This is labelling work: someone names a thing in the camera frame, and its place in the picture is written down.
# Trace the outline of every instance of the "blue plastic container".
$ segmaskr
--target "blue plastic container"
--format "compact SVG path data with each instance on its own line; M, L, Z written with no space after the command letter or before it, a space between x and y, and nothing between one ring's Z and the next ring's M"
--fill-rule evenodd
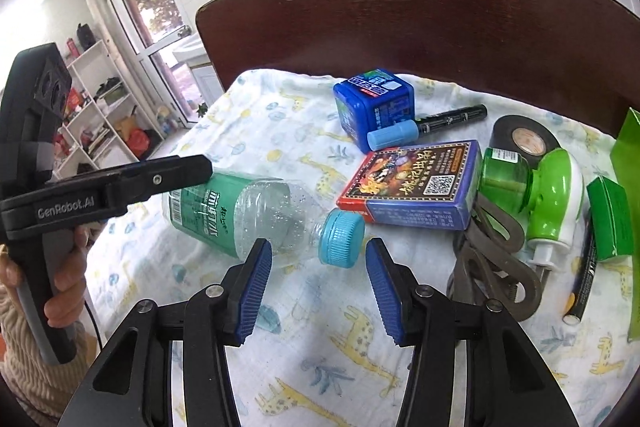
M415 118L414 87L385 70L336 84L334 96L342 128L365 154L370 131Z

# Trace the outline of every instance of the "green and white plug-in device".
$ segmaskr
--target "green and white plug-in device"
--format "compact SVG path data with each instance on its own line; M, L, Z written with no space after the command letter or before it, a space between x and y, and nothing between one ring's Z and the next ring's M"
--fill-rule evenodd
M511 216L529 212L531 264L548 270L561 268L561 255L574 242L584 194L580 166L571 154L555 149L542 158L538 169L531 169L516 152L488 148L479 191Z

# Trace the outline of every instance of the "gripper handle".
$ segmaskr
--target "gripper handle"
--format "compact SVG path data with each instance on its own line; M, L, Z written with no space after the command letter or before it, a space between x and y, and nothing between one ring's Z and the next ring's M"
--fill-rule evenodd
M76 357L76 328L73 325L63 329L50 327L44 305L58 293L54 275L74 248L74 231L56 230L12 241L8 247L9 257L22 270L18 297L42 360L49 365L71 362Z

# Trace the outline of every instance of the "green box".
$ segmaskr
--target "green box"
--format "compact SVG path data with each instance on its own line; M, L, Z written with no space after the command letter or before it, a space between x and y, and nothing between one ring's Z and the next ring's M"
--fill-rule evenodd
M634 236L625 189L609 178L598 176L587 186L587 193L598 262L632 255Z
M634 235L634 297L629 340L640 339L640 112L629 109L610 154L618 183L626 190Z

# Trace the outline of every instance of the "door handle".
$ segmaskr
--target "door handle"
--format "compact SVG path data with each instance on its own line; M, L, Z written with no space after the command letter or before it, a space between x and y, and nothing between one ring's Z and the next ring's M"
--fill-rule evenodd
M193 33L193 30L191 29L191 26L187 26L187 25L184 25L182 28L178 30L178 36L181 39L188 37L192 33Z

